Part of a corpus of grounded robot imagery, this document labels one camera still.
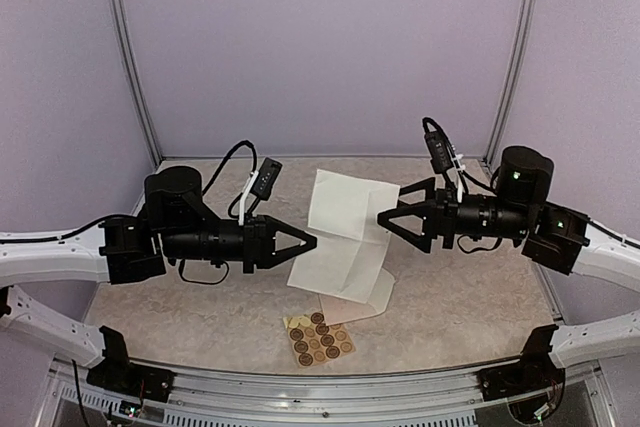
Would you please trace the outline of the cream letter with ornate border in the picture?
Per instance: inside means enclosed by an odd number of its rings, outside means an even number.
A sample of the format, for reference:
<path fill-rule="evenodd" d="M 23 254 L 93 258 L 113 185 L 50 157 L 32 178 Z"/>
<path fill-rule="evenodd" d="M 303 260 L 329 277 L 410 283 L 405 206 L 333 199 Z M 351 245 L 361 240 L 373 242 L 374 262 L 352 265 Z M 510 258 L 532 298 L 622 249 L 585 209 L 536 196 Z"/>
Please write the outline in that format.
<path fill-rule="evenodd" d="M 287 285 L 367 302 L 391 237 L 377 216 L 397 206 L 399 191 L 397 184 L 319 169 L 307 222 L 317 246 L 294 260 Z"/>

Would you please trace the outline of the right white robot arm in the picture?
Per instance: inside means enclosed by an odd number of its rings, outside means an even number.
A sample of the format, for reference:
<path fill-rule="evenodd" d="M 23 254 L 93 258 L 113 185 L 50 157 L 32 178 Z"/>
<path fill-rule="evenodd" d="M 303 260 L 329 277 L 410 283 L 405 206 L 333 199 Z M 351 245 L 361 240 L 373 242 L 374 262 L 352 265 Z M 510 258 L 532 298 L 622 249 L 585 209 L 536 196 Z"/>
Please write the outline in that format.
<path fill-rule="evenodd" d="M 529 147 L 510 146 L 502 153 L 493 195 L 438 189 L 428 178 L 401 191 L 424 191 L 423 201 L 399 202 L 379 213 L 377 222 L 424 253 L 435 239 L 441 239 L 445 249 L 452 248 L 457 236 L 509 239 L 542 267 L 637 291 L 638 240 L 549 202 L 553 170 L 550 158 Z M 638 350 L 636 311 L 582 325 L 544 326 L 529 335 L 511 380 L 518 389 L 531 391 L 549 376 L 551 365 L 561 369 Z"/>

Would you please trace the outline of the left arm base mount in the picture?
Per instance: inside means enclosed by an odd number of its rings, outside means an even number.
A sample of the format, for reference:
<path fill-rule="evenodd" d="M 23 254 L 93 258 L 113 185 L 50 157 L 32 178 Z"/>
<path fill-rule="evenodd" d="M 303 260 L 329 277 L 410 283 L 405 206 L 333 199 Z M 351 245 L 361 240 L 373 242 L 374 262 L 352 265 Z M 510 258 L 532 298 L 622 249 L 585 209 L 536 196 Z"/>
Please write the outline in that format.
<path fill-rule="evenodd" d="M 90 385 L 105 390 L 166 403 L 172 391 L 175 373 L 168 369 L 130 362 L 119 364 L 104 360 L 87 373 Z"/>

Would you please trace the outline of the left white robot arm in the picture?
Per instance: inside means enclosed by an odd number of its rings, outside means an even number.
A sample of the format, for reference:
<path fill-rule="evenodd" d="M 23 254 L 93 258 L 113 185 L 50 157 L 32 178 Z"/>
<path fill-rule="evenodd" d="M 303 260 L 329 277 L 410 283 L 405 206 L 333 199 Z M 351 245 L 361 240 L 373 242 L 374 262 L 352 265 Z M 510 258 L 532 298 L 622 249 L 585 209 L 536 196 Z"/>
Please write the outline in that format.
<path fill-rule="evenodd" d="M 112 214 L 74 231 L 31 238 L 1 237 L 1 326 L 40 340 L 61 356 L 100 372 L 121 392 L 140 381 L 124 337 L 106 327 L 78 324 L 27 299 L 20 285 L 63 280 L 123 285 L 163 276 L 189 261 L 246 274 L 274 268 L 313 250 L 315 236 L 269 215 L 223 219 L 204 202 L 202 176 L 188 166 L 152 174 L 137 215 Z"/>

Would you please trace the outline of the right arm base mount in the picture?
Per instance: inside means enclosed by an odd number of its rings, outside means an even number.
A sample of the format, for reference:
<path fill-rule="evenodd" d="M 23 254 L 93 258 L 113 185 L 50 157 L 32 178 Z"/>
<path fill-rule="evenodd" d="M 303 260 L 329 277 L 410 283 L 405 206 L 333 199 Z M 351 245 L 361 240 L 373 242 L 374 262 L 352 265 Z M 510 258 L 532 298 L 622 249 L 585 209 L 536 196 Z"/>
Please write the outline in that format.
<path fill-rule="evenodd" d="M 484 401 L 515 397 L 563 383 L 564 369 L 553 364 L 517 362 L 499 367 L 486 368 L 478 372 Z"/>

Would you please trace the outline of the pink envelope with cream flap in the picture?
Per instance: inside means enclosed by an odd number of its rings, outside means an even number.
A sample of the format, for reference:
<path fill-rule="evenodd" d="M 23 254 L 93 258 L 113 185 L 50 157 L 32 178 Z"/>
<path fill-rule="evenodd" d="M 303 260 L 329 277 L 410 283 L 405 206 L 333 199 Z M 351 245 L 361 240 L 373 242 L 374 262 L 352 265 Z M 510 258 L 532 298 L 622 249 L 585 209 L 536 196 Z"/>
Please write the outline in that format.
<path fill-rule="evenodd" d="M 376 317 L 383 314 L 395 286 L 395 277 L 382 269 L 369 299 L 364 303 L 320 295 L 320 304 L 327 325 L 337 325 Z"/>

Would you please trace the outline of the brown seal sticker sheet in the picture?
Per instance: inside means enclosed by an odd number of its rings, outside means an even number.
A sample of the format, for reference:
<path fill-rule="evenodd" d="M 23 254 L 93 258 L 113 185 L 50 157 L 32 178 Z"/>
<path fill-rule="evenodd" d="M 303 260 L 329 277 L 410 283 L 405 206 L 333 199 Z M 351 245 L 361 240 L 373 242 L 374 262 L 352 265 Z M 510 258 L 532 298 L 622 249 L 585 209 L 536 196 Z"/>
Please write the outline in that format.
<path fill-rule="evenodd" d="M 327 324 L 321 311 L 286 316 L 283 324 L 300 368 L 322 365 L 356 352 L 345 325 Z"/>

